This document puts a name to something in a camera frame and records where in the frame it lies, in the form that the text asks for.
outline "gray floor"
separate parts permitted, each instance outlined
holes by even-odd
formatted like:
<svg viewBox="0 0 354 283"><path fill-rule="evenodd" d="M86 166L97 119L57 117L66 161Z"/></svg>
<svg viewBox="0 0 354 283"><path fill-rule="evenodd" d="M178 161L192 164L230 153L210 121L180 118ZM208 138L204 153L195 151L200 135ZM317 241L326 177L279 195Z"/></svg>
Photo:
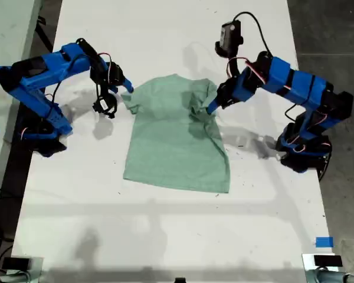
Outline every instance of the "gray floor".
<svg viewBox="0 0 354 283"><path fill-rule="evenodd" d="M336 91L354 95L354 0L288 3L299 68L327 79ZM41 10L52 42L60 6L61 0L45 0ZM32 56L46 52L35 34ZM333 157L321 183L323 203L335 252L343 257L346 271L354 272L354 107L353 116L329 130L328 135Z"/></svg>

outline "white table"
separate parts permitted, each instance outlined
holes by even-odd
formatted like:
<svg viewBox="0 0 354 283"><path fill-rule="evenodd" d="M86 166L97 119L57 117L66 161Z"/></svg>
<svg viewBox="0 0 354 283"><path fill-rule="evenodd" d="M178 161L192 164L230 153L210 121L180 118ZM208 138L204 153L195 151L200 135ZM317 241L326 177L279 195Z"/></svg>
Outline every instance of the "white table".
<svg viewBox="0 0 354 283"><path fill-rule="evenodd" d="M240 11L256 14L274 55L297 67L282 0L65 0L54 46L84 37L135 85L172 73L219 84L227 62L214 43ZM255 60L257 26L241 22L239 54ZM217 196L123 180L134 117L121 103L114 120L101 118L94 99L88 73L62 83L56 102L74 133L67 151L33 155L13 255L44 258L48 282L305 281L301 254L328 236L316 172L294 173L260 141L278 138L288 101L259 90L219 111L231 188Z"/></svg>
<svg viewBox="0 0 354 283"><path fill-rule="evenodd" d="M29 57L41 0L0 0L0 65ZM11 150L18 102L0 86L0 187Z"/></svg>

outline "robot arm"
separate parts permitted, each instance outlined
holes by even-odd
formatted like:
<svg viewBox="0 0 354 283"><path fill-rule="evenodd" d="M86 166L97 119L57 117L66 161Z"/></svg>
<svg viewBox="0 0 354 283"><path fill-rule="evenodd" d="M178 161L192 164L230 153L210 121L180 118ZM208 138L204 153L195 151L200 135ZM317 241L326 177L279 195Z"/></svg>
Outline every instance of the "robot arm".
<svg viewBox="0 0 354 283"><path fill-rule="evenodd" d="M221 41L215 47L218 55L224 54L226 58L228 54L236 56L238 38L241 37L240 24L234 25L234 22L225 24L230 27L222 30ZM353 95L347 92L335 94L330 83L315 75L292 70L289 63L272 56L269 50L259 53L256 62L246 61L247 67L242 73L232 63L236 58L228 59L232 77L220 84L217 97L207 112L211 114L218 107L245 102L259 87L290 100L294 105L303 106L306 111L295 120L291 119L293 123L289 123L278 138L276 150L286 152L281 159L283 165L299 173L316 168L321 178L332 152L329 138L322 133L350 117Z"/></svg>
<svg viewBox="0 0 354 283"><path fill-rule="evenodd" d="M57 89L66 78L89 69L90 78L96 85L100 85L100 94L97 91L93 109L112 119L117 111L117 100L109 90L117 93L117 87L123 85L131 93L132 84L111 58L110 62L105 62L82 38L76 43L63 45L60 51L16 62L11 67L0 67L2 88L41 120L38 122L35 115L27 120L22 119L21 127L26 131L22 132L21 139L38 140L42 155L50 156L64 150L58 137L72 131L70 123L54 102ZM50 101L41 89L53 84L57 84L57 87Z"/></svg>

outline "green t-shirt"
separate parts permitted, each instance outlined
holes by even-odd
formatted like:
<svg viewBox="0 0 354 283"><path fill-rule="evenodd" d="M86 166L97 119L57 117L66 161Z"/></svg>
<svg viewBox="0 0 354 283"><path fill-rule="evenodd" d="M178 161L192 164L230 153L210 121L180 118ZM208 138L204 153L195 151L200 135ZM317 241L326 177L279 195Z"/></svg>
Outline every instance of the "green t-shirt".
<svg viewBox="0 0 354 283"><path fill-rule="evenodd" d="M216 85L176 74L122 95L136 114L123 178L155 186L228 193L230 166L206 107Z"/></svg>

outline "t-shirt sleeve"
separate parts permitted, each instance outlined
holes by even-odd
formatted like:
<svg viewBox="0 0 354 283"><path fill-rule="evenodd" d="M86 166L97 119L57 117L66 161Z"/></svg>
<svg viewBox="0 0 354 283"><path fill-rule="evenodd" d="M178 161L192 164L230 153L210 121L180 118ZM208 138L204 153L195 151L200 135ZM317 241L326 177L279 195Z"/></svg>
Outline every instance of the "t-shirt sleeve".
<svg viewBox="0 0 354 283"><path fill-rule="evenodd" d="M192 86L190 101L191 115L200 121L207 121L214 115L209 115L206 108L217 95L216 85L207 79L195 81Z"/></svg>
<svg viewBox="0 0 354 283"><path fill-rule="evenodd" d="M152 83L153 80L150 80L135 88L134 92L126 92L121 95L126 108L129 109L132 114L136 114L144 100L149 97L152 91Z"/></svg>

